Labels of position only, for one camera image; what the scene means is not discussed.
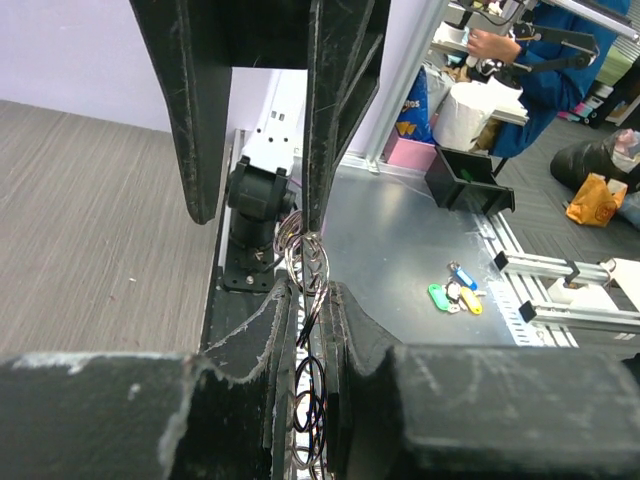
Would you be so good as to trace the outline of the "metal disc with key rings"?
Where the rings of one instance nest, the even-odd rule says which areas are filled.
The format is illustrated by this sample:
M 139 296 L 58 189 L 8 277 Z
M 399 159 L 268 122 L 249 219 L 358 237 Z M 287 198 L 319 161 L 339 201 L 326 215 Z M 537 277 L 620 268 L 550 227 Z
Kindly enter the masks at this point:
M 329 261 L 317 233 L 303 230 L 294 210 L 276 228 L 274 252 L 298 290 L 296 320 L 293 463 L 306 479 L 330 479 L 326 453 L 325 362 L 313 335 L 329 291 Z

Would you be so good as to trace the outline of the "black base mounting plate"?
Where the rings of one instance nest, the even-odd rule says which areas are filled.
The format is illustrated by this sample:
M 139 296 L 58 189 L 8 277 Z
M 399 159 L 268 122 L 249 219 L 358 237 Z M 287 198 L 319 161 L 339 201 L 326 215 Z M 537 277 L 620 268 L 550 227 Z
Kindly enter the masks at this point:
M 259 321 L 266 323 L 267 333 L 276 322 L 285 325 L 292 311 L 291 282 L 280 269 L 275 273 L 274 286 L 266 293 L 226 290 L 223 268 L 212 274 L 204 314 L 199 351 L 208 354 L 230 335 L 246 332 Z

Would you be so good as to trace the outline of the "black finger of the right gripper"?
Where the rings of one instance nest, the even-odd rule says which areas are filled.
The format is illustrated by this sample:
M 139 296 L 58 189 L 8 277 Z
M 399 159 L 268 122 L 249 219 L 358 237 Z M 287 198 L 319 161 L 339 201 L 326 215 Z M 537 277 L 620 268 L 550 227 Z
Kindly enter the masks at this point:
M 131 4 L 170 121 L 191 219 L 213 220 L 235 67 L 303 69 L 307 1 L 140 0 Z
M 302 155 L 303 231 L 318 232 L 336 169 L 380 84 L 389 1 L 313 1 Z

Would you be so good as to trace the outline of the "black garbage bag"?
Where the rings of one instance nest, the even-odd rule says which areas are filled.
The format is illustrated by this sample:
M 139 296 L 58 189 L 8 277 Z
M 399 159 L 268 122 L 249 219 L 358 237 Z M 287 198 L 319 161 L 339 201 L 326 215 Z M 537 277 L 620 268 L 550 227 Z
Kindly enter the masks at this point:
M 577 192 L 590 174 L 627 185 L 629 193 L 639 190 L 639 132 L 617 130 L 602 140 L 583 141 L 563 148 L 550 163 L 552 177 Z

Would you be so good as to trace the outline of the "aluminium frame rails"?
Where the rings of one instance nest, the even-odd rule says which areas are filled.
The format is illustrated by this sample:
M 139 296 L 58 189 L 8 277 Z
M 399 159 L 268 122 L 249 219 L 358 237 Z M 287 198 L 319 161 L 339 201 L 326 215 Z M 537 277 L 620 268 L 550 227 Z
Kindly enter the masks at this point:
M 639 333 L 637 261 L 585 263 L 503 250 L 494 264 L 511 282 L 527 323 Z

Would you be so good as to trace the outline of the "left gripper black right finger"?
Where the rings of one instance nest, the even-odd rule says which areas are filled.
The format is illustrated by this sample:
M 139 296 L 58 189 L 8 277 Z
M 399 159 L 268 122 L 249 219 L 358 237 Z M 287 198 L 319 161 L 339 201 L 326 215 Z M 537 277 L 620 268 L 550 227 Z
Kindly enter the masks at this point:
M 336 282 L 319 327 L 338 479 L 639 475 L 639 385 L 607 354 L 405 344 Z

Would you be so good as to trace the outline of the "bunch of coloured key tags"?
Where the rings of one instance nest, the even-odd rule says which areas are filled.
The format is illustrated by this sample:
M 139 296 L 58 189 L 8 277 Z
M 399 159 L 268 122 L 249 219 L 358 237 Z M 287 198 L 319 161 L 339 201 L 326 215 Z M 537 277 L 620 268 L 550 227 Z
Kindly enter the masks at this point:
M 458 262 L 449 262 L 447 268 L 449 277 L 444 283 L 432 283 L 427 287 L 427 294 L 436 309 L 451 315 L 461 311 L 482 314 L 481 298 L 486 292 L 479 289 L 474 277 Z

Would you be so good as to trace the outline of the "black plastic bin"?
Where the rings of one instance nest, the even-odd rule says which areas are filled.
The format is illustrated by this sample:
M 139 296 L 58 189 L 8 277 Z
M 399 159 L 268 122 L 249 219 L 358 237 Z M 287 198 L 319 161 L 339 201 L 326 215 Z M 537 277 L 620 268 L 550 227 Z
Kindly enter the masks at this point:
M 440 208 L 493 216 L 515 211 L 515 193 L 497 183 L 491 158 L 440 146 L 425 173 L 426 184 Z

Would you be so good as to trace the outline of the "person in blue jacket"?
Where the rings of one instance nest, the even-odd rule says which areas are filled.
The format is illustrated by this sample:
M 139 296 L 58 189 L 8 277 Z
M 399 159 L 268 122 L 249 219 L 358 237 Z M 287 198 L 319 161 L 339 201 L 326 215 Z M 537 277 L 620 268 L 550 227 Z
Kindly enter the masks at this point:
M 477 151 L 500 158 L 513 158 L 533 145 L 559 112 L 573 109 L 585 98 L 617 38 L 616 33 L 603 26 L 545 2 L 533 8 L 532 23 L 589 34 L 595 39 L 598 56 L 584 69 L 549 70 L 517 77 L 516 81 L 522 89 L 520 103 L 528 111 L 527 123 L 516 125 L 490 120 L 476 142 Z M 467 50 L 480 61 L 491 59 L 505 65 L 533 65 L 569 58 L 575 53 L 574 49 L 559 44 L 514 40 L 480 29 L 469 32 Z

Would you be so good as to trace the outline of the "blue chips bag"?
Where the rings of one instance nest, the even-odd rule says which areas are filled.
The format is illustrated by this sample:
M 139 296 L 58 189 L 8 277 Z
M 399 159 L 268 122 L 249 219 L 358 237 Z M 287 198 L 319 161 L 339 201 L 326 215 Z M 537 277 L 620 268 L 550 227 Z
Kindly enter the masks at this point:
M 395 122 L 400 138 L 421 143 L 432 143 L 427 75 L 423 67 L 418 73 Z

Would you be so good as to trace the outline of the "white paper roll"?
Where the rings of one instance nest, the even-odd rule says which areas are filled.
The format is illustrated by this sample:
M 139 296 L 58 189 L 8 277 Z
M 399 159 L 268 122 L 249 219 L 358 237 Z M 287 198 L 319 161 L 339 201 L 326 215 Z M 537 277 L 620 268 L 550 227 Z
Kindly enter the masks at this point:
M 500 82 L 460 82 L 451 87 L 433 125 L 434 141 L 441 147 L 470 151 L 490 120 L 522 126 L 528 121 L 520 102 L 521 89 Z

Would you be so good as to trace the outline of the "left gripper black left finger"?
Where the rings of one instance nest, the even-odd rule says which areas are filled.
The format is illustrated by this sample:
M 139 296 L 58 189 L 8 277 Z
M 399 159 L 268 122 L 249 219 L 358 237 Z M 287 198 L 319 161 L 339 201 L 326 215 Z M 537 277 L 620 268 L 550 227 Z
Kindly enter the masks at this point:
M 290 479 L 297 299 L 279 282 L 201 353 L 1 360 L 5 479 Z

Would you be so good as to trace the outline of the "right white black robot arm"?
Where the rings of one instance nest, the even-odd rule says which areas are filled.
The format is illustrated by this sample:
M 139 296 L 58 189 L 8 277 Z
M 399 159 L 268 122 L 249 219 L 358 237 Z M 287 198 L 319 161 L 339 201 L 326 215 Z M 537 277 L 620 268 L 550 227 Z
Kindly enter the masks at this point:
M 379 87 L 386 1 L 135 1 L 167 107 L 187 210 L 231 215 L 224 282 L 265 292 L 276 224 L 295 205 L 322 226 L 336 169 Z M 238 163 L 226 140 L 232 74 L 273 71 Z

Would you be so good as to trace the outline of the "orange plastic bag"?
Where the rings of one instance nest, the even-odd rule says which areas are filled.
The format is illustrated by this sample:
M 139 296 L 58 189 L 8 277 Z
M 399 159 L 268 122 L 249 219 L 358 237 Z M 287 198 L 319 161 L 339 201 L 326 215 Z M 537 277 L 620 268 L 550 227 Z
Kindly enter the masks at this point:
M 590 173 L 565 214 L 576 224 L 604 228 L 622 206 L 627 189 L 624 182 Z

